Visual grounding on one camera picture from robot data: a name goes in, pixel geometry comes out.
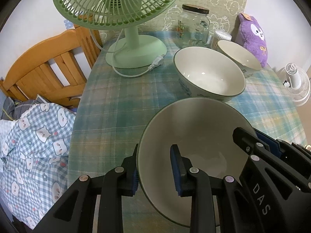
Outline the floral ceramic bowl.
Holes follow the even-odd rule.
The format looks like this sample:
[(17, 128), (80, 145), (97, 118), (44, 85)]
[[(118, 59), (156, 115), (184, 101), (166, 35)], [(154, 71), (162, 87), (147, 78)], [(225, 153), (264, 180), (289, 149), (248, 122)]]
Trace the floral ceramic bowl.
[(209, 176), (238, 179), (248, 156), (233, 142), (237, 127), (256, 134), (233, 107), (199, 97), (169, 104), (150, 120), (136, 159), (142, 189), (162, 216), (181, 226), (190, 225), (191, 198), (181, 198), (176, 192), (170, 147), (178, 145), (180, 154)]
[(182, 48), (175, 53), (173, 64), (181, 88), (190, 97), (228, 102), (246, 88), (240, 68), (224, 54), (209, 48)]
[(249, 78), (261, 70), (259, 60), (257, 60), (251, 52), (237, 43), (219, 40), (217, 43), (217, 51), (234, 61), (241, 69), (245, 78)]

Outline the white standing fan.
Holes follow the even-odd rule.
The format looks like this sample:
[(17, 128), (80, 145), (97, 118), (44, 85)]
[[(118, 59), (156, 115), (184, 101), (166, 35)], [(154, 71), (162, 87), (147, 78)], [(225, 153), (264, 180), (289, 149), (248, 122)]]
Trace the white standing fan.
[(294, 63), (288, 63), (277, 73), (296, 107), (303, 106), (310, 97), (310, 78)]

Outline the blue checkered bedding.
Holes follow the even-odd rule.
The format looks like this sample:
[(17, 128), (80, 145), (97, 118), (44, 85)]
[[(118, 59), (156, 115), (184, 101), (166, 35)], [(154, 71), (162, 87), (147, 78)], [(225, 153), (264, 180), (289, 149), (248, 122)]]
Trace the blue checkered bedding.
[(1, 199), (31, 229), (67, 190), (74, 121), (74, 112), (55, 103), (1, 120)]

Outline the purple plush bunny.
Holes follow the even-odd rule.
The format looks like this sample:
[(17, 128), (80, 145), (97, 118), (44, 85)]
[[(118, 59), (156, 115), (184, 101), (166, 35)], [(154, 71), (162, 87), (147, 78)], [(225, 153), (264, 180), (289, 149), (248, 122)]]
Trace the purple plush bunny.
[(235, 42), (251, 52), (262, 67), (267, 65), (268, 50), (264, 31), (257, 20), (246, 13), (238, 15), (240, 25)]

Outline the cotton swab container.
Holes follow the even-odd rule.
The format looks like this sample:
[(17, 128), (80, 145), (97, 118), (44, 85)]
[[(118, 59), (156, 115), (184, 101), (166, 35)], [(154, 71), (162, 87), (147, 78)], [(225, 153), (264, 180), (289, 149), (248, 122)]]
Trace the cotton swab container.
[(220, 40), (231, 41), (232, 36), (223, 30), (215, 30), (215, 32), (212, 36), (212, 39), (211, 39), (210, 48), (212, 50), (215, 50), (217, 48), (218, 41), (220, 41)]

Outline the plaid tablecloth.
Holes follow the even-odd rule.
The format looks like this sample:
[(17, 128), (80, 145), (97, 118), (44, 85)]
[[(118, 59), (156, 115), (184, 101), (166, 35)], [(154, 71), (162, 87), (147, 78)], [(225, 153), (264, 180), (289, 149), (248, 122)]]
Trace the plaid tablecloth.
[[(173, 65), (174, 34), (153, 32), (167, 54), (164, 64), (137, 78), (117, 75), (101, 53), (82, 94), (71, 136), (68, 183), (79, 176), (102, 176), (131, 156), (149, 120), (163, 107), (187, 98)], [(266, 67), (247, 79), (244, 92), (229, 105), (254, 128), (272, 138), (308, 145), (296, 106), (277, 74)]]

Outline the glass jar black lid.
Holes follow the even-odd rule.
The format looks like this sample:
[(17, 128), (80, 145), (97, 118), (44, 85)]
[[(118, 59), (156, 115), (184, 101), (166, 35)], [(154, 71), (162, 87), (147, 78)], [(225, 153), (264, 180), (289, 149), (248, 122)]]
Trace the glass jar black lid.
[(176, 44), (179, 48), (188, 46), (206, 47), (209, 38), (209, 10), (205, 7), (183, 4), (176, 25)]

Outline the wooden bed headboard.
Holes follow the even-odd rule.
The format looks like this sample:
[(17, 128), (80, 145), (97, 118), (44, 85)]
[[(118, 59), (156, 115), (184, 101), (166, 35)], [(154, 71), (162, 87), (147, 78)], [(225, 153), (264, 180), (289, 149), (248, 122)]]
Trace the wooden bed headboard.
[(75, 25), (22, 54), (1, 79), (1, 92), (21, 101), (40, 95), (64, 107), (78, 107), (100, 54), (97, 30)]

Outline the green desk fan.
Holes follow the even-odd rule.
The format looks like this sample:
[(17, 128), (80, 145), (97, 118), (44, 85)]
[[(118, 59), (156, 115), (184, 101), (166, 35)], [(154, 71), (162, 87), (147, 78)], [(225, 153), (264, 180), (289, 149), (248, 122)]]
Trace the green desk fan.
[(53, 0), (58, 12), (72, 23), (93, 30), (123, 30), (125, 37), (112, 44), (106, 61), (115, 68), (151, 65), (165, 56), (158, 38), (140, 35), (138, 26), (169, 8), (176, 0)]

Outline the green cartoon wall mat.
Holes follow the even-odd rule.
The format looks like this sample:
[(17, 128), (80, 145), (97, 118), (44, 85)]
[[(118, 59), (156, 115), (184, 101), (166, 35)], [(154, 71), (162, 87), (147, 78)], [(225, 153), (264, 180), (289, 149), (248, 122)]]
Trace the green cartoon wall mat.
[(223, 30), (232, 33), (236, 28), (236, 19), (244, 11), (246, 0), (176, 0), (170, 8), (138, 26), (140, 31), (176, 30), (183, 4), (198, 5), (209, 10), (209, 33)]

